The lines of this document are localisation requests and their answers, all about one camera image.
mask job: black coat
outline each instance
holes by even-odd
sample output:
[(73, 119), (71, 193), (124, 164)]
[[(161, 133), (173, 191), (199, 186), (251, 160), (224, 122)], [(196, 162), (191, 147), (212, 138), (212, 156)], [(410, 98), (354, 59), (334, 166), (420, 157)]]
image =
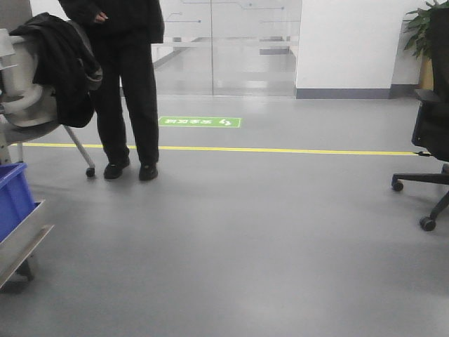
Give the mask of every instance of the black coat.
[[(86, 30), (90, 39), (145, 29), (150, 43), (163, 42), (164, 23), (159, 0), (58, 0), (64, 12)], [(105, 23), (94, 23), (103, 12)]]
[(60, 124), (84, 127), (93, 116), (88, 78), (98, 77), (101, 68), (75, 28), (56, 16), (42, 13), (10, 35), (30, 35), (36, 39), (39, 62), (33, 82), (54, 87)]

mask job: chair armrest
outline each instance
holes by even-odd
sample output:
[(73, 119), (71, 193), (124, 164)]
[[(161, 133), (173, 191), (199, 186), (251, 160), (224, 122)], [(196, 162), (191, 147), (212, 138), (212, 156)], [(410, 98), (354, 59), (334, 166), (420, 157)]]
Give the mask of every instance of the chair armrest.
[(415, 95), (423, 103), (441, 103), (441, 99), (432, 90), (416, 89)]

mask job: plant pot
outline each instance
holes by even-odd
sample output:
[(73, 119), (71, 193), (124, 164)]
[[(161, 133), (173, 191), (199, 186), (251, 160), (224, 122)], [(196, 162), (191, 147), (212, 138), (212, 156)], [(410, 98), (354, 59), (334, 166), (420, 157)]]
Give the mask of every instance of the plant pot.
[(434, 89), (434, 73), (430, 58), (422, 58), (419, 87), (428, 90)]

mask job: person's hand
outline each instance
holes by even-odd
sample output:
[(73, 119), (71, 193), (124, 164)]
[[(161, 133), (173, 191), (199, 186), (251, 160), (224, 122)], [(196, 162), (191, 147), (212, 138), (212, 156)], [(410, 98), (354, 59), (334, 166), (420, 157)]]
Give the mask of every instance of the person's hand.
[(105, 23), (105, 21), (108, 19), (106, 14), (103, 12), (99, 12), (97, 16), (95, 16), (95, 19), (93, 20), (94, 23)]

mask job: potted plant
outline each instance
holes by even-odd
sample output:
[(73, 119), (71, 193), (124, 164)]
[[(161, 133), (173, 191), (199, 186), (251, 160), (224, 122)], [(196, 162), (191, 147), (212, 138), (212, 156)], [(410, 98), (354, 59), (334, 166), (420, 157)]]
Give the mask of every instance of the potted plant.
[(449, 8), (449, 0), (440, 4), (437, 0), (431, 4), (428, 1), (425, 3), (428, 8), (418, 8), (416, 11), (411, 11), (407, 14), (415, 14), (412, 20), (408, 20), (407, 32), (414, 32), (409, 38), (404, 49), (414, 48), (413, 55), (416, 58), (422, 56), (422, 66), (420, 74), (420, 88), (433, 89), (434, 79), (432, 74), (432, 65), (430, 57), (430, 40), (427, 38), (427, 32), (430, 23), (430, 14), (437, 8)]

